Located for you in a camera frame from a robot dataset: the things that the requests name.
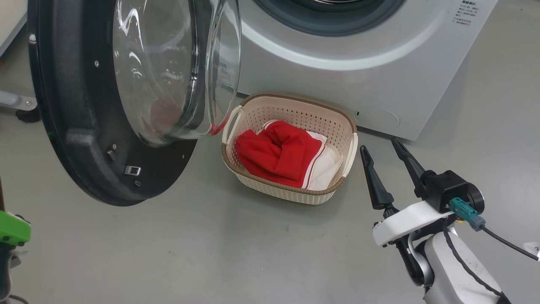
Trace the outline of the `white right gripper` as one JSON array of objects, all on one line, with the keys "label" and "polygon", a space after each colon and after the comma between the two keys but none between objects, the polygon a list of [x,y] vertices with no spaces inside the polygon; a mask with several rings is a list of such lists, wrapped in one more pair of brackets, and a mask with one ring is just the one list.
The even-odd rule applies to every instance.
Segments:
[{"label": "white right gripper", "polygon": [[[422,179],[426,170],[397,137],[393,137],[391,143],[398,158],[407,168],[415,187],[414,190],[426,190]],[[392,208],[393,195],[386,190],[378,173],[376,173],[373,158],[367,147],[361,146],[359,153],[362,158],[372,208],[374,210]],[[372,228],[373,238],[377,246],[383,246],[413,232],[420,234],[418,238],[433,235],[442,230],[442,222],[452,215],[454,213],[451,211],[439,212],[428,202],[420,201],[377,223]]]}]

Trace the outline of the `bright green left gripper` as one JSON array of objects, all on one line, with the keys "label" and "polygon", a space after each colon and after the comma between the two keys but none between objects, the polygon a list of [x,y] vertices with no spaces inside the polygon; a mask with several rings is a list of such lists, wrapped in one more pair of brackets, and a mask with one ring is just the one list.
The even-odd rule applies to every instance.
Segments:
[{"label": "bright green left gripper", "polygon": [[32,225],[21,216],[0,211],[0,242],[17,247],[31,240]]}]

